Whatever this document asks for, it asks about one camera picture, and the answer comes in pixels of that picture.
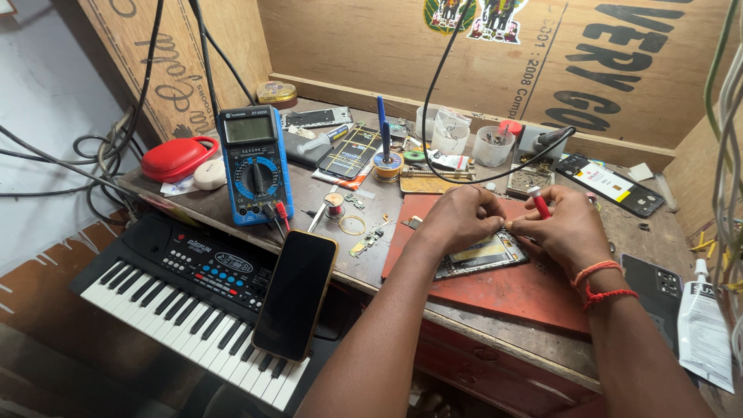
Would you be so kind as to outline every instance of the multimeter dial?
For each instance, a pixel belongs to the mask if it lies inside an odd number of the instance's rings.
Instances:
[[[249,157],[235,170],[235,186],[248,199],[260,200],[279,188],[279,169],[268,158]]]

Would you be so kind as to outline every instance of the electronic keyboard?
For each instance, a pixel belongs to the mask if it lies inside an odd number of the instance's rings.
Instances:
[[[253,347],[253,327],[276,259],[275,254],[220,231],[207,235],[150,213],[78,274],[70,290],[293,415],[355,318],[329,307],[326,300],[311,354],[302,363]],[[323,317],[328,325],[323,325]]]

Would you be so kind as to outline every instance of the black piano key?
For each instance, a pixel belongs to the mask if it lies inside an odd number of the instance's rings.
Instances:
[[[276,367],[273,369],[273,373],[271,373],[271,378],[278,379],[281,372],[284,371],[284,366],[286,366],[286,359],[282,358],[279,360],[279,362],[276,364]]]
[[[175,314],[178,313],[178,310],[184,305],[184,303],[186,303],[186,300],[188,300],[188,295],[183,295],[180,299],[175,301],[175,305],[173,305],[168,313],[165,314],[165,321],[170,321],[171,319],[173,319]]]
[[[199,329],[204,325],[204,322],[207,322],[207,319],[212,316],[212,312],[214,312],[214,308],[210,306],[203,314],[201,314],[201,317],[193,324],[193,327],[191,327],[192,334],[196,334],[199,331]]]
[[[155,299],[155,296],[157,296],[158,293],[162,292],[163,289],[165,289],[165,282],[160,282],[157,286],[155,286],[152,292],[148,293],[147,296],[142,299],[142,303],[140,303],[140,306],[146,308],[147,305],[149,305],[149,303],[152,302],[153,299]]]
[[[233,347],[230,348],[230,356],[234,356],[235,354],[237,354],[237,350],[240,350],[240,347],[242,347],[242,343],[244,343],[245,340],[247,340],[247,337],[250,335],[251,329],[252,327],[248,325],[245,328],[245,331],[243,331],[242,334],[240,334],[240,336],[237,338],[237,341],[235,341],[235,344],[233,345]]]
[[[137,289],[137,291],[132,295],[132,302],[136,302],[139,300],[139,298],[144,295],[144,292],[147,292],[147,289],[149,289],[155,282],[158,281],[158,279],[155,279],[154,277],[150,277],[149,280],[147,280],[147,283],[144,283],[142,287]]]
[[[119,271],[121,271],[121,269],[124,269],[125,267],[127,267],[126,263],[121,263],[118,267],[106,273],[105,276],[100,278],[100,284],[108,283],[111,280],[111,278],[116,275],[116,273],[118,273]]]
[[[121,295],[122,293],[129,290],[129,288],[132,287],[134,282],[136,282],[137,280],[139,280],[140,277],[142,277],[142,274],[144,274],[144,272],[138,271],[137,274],[131,276],[126,282],[124,282],[123,285],[119,286],[119,289],[116,291],[117,295]]]
[[[170,292],[170,295],[168,295],[167,298],[165,298],[157,308],[155,308],[155,315],[159,315],[163,313],[165,309],[167,309],[168,306],[170,306],[170,303],[173,302],[176,296],[178,296],[178,293],[181,293],[178,289],[173,289],[172,292]]]
[[[258,366],[258,371],[263,373],[268,369],[268,365],[271,364],[271,361],[273,360],[273,356],[271,354],[266,354],[266,356],[263,358],[263,361],[261,361],[261,365]]]
[[[184,309],[183,312],[175,319],[175,326],[180,327],[181,324],[186,320],[186,318],[191,315],[191,312],[193,312],[194,309],[198,306],[198,300],[194,299],[191,300],[191,303],[189,303],[188,306],[186,306],[186,309]]]
[[[209,324],[209,326],[206,328],[206,330],[204,330],[204,333],[201,334],[201,339],[202,340],[208,340],[209,337],[211,337],[212,334],[214,333],[214,330],[217,329],[217,327],[219,326],[219,324],[222,322],[222,320],[224,319],[225,316],[227,316],[227,314],[224,313],[224,312],[222,312],[219,315],[217,315],[217,318],[214,318],[214,321],[212,321],[212,323]]]
[[[233,335],[235,335],[235,332],[237,332],[237,329],[240,327],[240,324],[242,324],[242,322],[235,321],[235,323],[227,330],[227,334],[224,334],[224,337],[222,337],[222,340],[219,341],[219,344],[217,344],[217,350],[224,350],[227,344],[230,343],[230,340],[232,339]]]
[[[121,274],[119,274],[118,276],[116,276],[115,279],[111,280],[111,282],[108,284],[108,288],[109,289],[116,289],[116,286],[119,286],[121,284],[121,282],[123,282],[124,279],[126,279],[126,277],[129,276],[132,273],[132,271],[134,271],[134,267],[127,266],[126,269],[123,269],[121,271]]]
[[[250,358],[250,355],[253,354],[253,351],[255,350],[256,348],[252,344],[247,346],[245,353],[242,353],[242,357],[240,357],[240,361],[247,361]]]

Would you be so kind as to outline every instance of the man's left hand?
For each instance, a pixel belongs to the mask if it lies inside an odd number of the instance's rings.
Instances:
[[[413,238],[434,244],[443,257],[494,234],[505,217],[491,192],[469,184],[451,187],[433,205]]]

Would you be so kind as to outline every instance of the orange thread bracelet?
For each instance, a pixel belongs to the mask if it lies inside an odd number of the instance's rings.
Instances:
[[[585,302],[585,305],[583,305],[583,311],[587,311],[588,307],[594,303],[599,303],[603,301],[604,299],[608,298],[609,296],[614,295],[631,295],[636,297],[637,299],[640,299],[639,296],[637,296],[637,292],[633,292],[632,290],[627,289],[619,289],[619,290],[612,290],[611,292],[606,293],[597,293],[593,295],[591,293],[591,286],[588,284],[588,280],[585,281],[585,296],[588,298],[588,300]]]
[[[578,273],[578,275],[575,276],[575,279],[571,282],[571,284],[573,285],[575,289],[578,289],[578,286],[580,286],[580,282],[583,281],[585,276],[588,276],[590,273],[593,273],[594,271],[601,270],[601,269],[619,269],[619,271],[622,271],[622,266],[620,266],[619,263],[613,260],[607,260],[607,261],[602,261],[601,263],[596,263],[590,267],[586,267],[580,273]]]

